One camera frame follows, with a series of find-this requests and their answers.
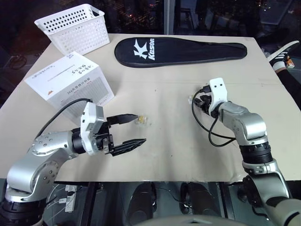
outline sneaker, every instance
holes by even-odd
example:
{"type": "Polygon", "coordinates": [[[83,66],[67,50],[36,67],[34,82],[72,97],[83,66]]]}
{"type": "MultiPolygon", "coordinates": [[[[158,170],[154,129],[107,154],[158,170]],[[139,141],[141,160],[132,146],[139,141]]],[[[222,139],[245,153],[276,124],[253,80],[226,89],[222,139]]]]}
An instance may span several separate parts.
{"type": "Polygon", "coordinates": [[[278,49],[276,52],[272,53],[267,57],[269,63],[273,66],[278,61],[284,61],[285,63],[288,60],[288,53],[296,48],[299,45],[299,41],[292,41],[287,43],[285,46],[278,49]]]}

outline black case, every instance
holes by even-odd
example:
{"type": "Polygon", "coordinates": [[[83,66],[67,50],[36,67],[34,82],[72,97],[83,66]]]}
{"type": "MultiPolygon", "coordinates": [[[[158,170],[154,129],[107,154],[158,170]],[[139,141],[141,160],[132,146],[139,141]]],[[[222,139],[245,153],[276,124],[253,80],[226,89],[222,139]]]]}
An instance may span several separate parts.
{"type": "Polygon", "coordinates": [[[240,43],[199,42],[170,37],[129,38],[115,47],[115,57],[128,67],[146,68],[242,59],[240,43]]]}

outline cable connector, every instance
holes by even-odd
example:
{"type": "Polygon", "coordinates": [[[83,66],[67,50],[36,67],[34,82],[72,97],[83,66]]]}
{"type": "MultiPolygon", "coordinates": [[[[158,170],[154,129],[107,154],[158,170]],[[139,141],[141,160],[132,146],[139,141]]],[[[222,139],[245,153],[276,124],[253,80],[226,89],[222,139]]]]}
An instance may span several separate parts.
{"type": "Polygon", "coordinates": [[[211,88],[209,85],[204,86],[202,89],[199,90],[202,93],[210,93],[211,92],[211,88]]]}

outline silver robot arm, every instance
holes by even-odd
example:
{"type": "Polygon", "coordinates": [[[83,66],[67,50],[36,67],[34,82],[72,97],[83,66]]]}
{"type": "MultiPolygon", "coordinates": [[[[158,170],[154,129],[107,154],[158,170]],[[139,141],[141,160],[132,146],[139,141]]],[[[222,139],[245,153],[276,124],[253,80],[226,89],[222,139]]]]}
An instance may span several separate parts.
{"type": "Polygon", "coordinates": [[[278,226],[300,226],[301,201],[290,197],[277,161],[272,158],[262,117],[227,101],[227,90],[221,78],[210,80],[209,87],[211,102],[205,109],[235,135],[243,156],[242,165],[248,173],[243,179],[248,201],[254,207],[263,207],[278,226]]]}
{"type": "Polygon", "coordinates": [[[104,121],[103,108],[87,102],[80,128],[37,137],[27,154],[8,172],[5,199],[0,205],[0,225],[42,225],[46,198],[60,167],[81,153],[94,155],[103,151],[115,156],[140,146],[146,139],[114,146],[109,133],[111,125],[127,123],[137,117],[124,114],[104,121]]]}

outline table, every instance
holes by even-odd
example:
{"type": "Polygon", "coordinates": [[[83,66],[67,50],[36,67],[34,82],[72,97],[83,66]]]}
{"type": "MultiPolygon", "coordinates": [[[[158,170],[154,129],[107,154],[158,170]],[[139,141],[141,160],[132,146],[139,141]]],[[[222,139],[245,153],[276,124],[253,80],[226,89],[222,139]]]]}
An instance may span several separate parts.
{"type": "MultiPolygon", "coordinates": [[[[194,65],[134,69],[117,62],[114,48],[130,34],[110,34],[111,43],[85,57],[100,65],[115,98],[104,107],[105,117],[121,113],[147,116],[146,126],[135,123],[111,128],[114,143],[147,138],[139,148],[112,157],[100,153],[81,154],[66,162],[58,181],[240,181],[244,176],[242,157],[236,142],[217,148],[196,123],[188,102],[200,86],[223,77],[228,100],[258,113],[267,124],[273,157],[287,180],[301,179],[301,113],[253,38],[171,36],[210,42],[240,42],[247,46],[244,59],[194,65]]],[[[63,55],[52,45],[45,50],[25,77],[63,55]]],[[[24,81],[0,109],[0,177],[25,155],[39,129],[56,110],[24,81]]],[[[209,127],[213,119],[198,113],[209,127]]],[[[60,115],[46,131],[76,126],[60,115]]],[[[220,122],[215,131],[232,132],[220,122]]],[[[224,142],[214,138],[216,143],[224,142]]]]}

